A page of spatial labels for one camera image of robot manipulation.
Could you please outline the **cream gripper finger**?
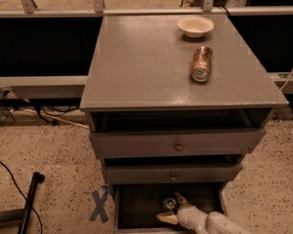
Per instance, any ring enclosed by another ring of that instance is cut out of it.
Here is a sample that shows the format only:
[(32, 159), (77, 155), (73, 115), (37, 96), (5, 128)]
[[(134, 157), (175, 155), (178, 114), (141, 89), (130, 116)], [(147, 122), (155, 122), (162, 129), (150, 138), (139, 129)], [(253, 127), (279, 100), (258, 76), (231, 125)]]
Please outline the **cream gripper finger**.
[(156, 215), (156, 217), (162, 221), (169, 224), (177, 225), (179, 223), (177, 216), (172, 212), (165, 212), (165, 213), (159, 213)]
[(177, 197), (177, 200), (181, 206), (185, 206), (188, 203), (187, 199), (184, 196), (182, 196), (179, 192), (176, 192), (175, 196)]

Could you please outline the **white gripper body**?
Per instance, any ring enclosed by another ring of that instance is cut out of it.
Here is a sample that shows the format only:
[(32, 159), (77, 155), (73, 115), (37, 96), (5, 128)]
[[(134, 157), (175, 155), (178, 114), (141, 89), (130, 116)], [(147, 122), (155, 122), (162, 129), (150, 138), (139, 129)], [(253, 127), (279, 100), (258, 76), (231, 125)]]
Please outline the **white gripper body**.
[(190, 203), (180, 205), (177, 211), (177, 218), (180, 225), (194, 232), (207, 231), (207, 216), (208, 214)]

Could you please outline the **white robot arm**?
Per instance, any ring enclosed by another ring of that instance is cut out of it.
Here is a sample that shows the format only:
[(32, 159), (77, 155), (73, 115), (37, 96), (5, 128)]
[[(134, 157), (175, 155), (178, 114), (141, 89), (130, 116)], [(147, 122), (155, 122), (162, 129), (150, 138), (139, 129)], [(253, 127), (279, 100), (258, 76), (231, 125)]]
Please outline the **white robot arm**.
[(252, 234), (229, 217), (219, 212), (209, 214), (191, 204), (179, 192), (175, 193), (179, 202), (177, 212), (165, 211), (156, 215), (162, 222), (180, 224), (195, 234)]

